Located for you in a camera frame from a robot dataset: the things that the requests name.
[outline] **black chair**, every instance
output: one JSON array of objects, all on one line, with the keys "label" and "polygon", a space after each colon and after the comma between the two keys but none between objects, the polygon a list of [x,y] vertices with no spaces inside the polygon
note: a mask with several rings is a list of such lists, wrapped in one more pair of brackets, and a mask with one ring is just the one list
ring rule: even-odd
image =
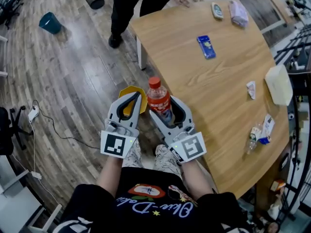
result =
[{"label": "black chair", "polygon": [[23,5],[24,3],[18,4],[17,0],[8,0],[4,4],[0,4],[0,7],[2,9],[2,13],[0,14],[0,21],[3,23],[5,22],[5,26],[7,29],[10,29],[9,25],[11,22],[11,19],[14,15],[19,16],[19,13],[16,12],[16,10],[19,8],[19,6]]},{"label": "black chair", "polygon": [[14,146],[11,137],[13,135],[15,135],[21,149],[26,149],[26,146],[23,145],[20,140],[19,133],[23,133],[25,135],[33,135],[34,132],[31,131],[30,133],[28,133],[18,126],[20,113],[25,109],[25,106],[21,106],[15,119],[13,117],[13,113],[15,113],[15,110],[10,109],[10,120],[7,110],[0,107],[0,155],[12,154]]}]

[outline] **blue trash can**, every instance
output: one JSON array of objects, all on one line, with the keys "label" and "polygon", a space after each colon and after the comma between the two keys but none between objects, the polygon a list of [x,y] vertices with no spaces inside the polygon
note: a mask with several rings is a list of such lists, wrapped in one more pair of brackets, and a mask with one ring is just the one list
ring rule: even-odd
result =
[{"label": "blue trash can", "polygon": [[41,18],[39,27],[52,34],[56,34],[62,29],[62,24],[60,24],[52,12],[48,12]]}]

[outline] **black pants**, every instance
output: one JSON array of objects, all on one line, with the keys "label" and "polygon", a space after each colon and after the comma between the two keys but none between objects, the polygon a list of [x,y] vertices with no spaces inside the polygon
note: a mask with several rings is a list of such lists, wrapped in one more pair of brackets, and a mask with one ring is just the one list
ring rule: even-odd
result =
[{"label": "black pants", "polygon": [[[113,0],[111,15],[111,32],[120,35],[125,31],[134,13],[134,7],[139,0]],[[169,0],[143,0],[140,16],[161,10]]]}]

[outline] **black t-shirt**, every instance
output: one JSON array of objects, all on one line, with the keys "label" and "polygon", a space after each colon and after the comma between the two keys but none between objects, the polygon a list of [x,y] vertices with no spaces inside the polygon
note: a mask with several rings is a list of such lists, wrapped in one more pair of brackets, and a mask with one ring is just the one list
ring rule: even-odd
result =
[{"label": "black t-shirt", "polygon": [[97,185],[75,188],[55,233],[116,231],[248,232],[232,193],[194,201],[175,174],[123,167],[116,198]]}]

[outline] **black shoe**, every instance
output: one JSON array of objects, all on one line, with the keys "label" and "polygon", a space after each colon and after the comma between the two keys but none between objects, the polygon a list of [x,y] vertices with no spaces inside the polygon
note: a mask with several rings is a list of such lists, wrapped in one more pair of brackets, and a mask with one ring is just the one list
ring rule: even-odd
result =
[{"label": "black shoe", "polygon": [[113,49],[116,49],[120,46],[121,42],[123,41],[121,35],[113,35],[109,37],[108,44]]}]

